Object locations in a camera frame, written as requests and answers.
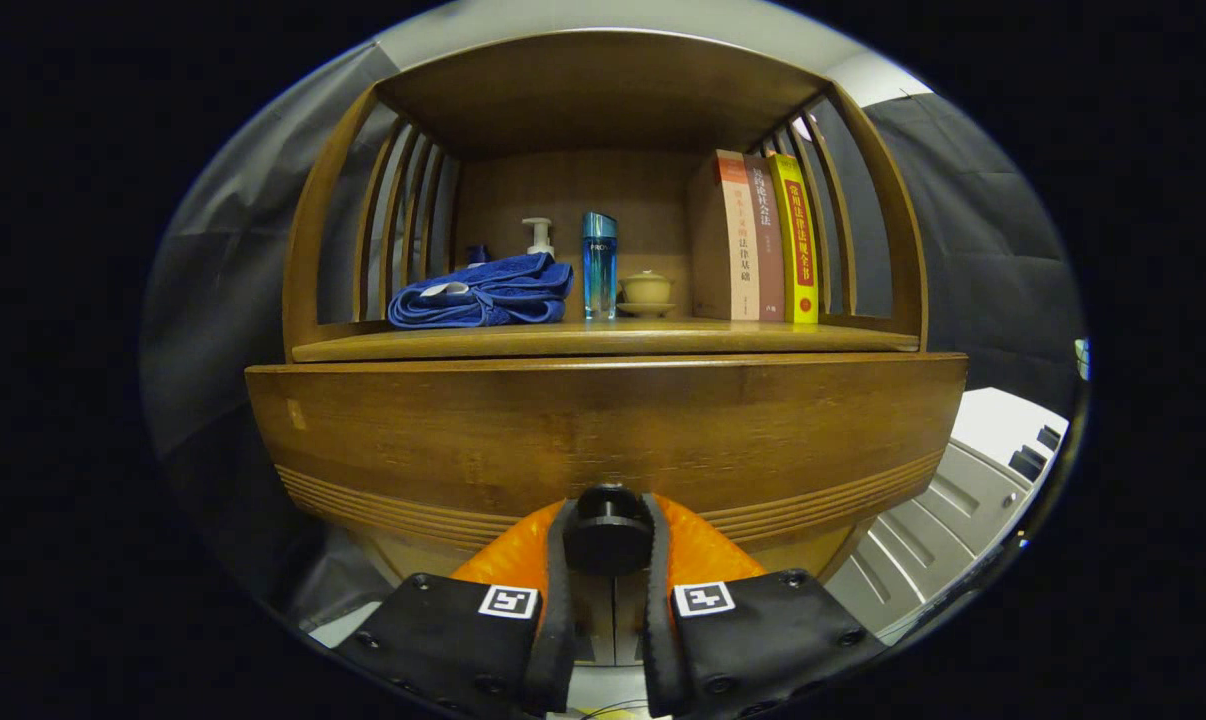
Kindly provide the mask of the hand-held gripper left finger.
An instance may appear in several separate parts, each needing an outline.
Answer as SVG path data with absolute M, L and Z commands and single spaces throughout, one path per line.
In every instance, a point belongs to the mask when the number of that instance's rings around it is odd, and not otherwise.
M 575 656 L 564 552 L 574 513 L 574 501 L 558 501 L 453 573 L 406 576 L 336 655 L 434 718 L 563 712 Z

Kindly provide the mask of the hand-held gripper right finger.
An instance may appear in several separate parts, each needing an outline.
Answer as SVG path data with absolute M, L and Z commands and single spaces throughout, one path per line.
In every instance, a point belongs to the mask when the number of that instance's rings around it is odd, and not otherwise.
M 643 637 L 650 714 L 796 719 L 885 643 L 801 568 L 766 570 L 681 503 L 652 519 Z

